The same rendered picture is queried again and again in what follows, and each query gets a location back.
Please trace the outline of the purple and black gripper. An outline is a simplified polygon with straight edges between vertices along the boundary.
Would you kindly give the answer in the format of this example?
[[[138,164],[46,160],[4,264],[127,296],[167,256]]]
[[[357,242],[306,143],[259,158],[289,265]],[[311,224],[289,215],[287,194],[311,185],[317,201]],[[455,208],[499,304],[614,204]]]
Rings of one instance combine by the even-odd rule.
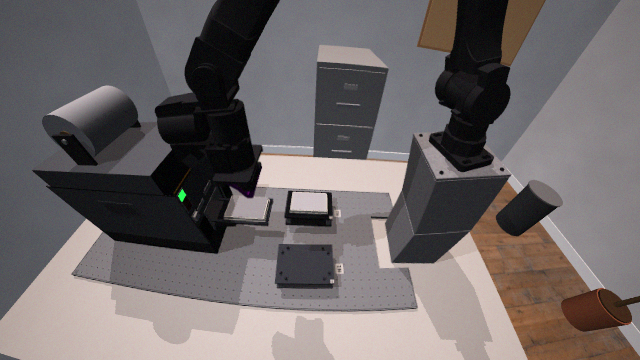
[[[250,133],[242,142],[236,144],[236,146],[219,144],[217,142],[215,142],[215,144],[218,147],[226,148],[234,171],[233,174],[215,173],[213,177],[215,186],[225,187],[227,184],[238,190],[246,198],[253,198],[256,190],[255,185],[257,186],[262,170],[262,164],[258,162],[261,152],[263,152],[262,145],[252,145]]]

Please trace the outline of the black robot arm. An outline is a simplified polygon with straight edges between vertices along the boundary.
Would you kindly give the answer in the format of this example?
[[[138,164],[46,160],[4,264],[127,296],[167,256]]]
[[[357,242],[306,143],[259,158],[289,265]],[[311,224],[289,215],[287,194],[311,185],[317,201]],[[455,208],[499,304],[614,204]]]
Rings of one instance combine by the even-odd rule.
[[[208,157],[214,173],[234,173],[226,148],[215,142],[236,146],[249,134],[244,103],[234,99],[238,78],[279,1],[217,0],[185,66],[192,93],[168,97],[155,108],[160,136],[189,168]],[[429,142],[460,172],[494,159],[484,149],[486,131],[511,95],[510,67],[500,64],[507,5],[458,0],[453,48],[435,85],[439,104],[452,114]]]

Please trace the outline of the black rectangular frame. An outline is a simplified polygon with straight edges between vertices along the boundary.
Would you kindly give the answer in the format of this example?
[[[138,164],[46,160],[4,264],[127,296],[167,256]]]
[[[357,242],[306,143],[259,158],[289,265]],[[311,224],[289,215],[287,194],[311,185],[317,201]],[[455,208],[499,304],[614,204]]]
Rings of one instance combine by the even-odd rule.
[[[312,193],[326,193],[327,194],[327,204],[328,204],[328,214],[297,214],[290,213],[291,207],[291,199],[292,192],[307,192],[307,191],[288,191],[285,216],[286,223],[285,225],[298,225],[298,226],[323,226],[323,227],[331,227],[330,220],[333,220],[333,211],[332,211],[332,192],[312,192]],[[312,219],[312,220],[302,220],[302,219]]]

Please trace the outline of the grey roll on black bracket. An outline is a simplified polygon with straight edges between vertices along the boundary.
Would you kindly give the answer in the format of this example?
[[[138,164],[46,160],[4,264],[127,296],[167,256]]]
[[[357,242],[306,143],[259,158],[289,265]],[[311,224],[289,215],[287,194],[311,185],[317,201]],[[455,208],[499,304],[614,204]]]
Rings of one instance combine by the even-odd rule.
[[[73,134],[94,158],[137,120],[133,101],[120,89],[106,85],[45,115],[42,125],[57,145],[52,135]]]

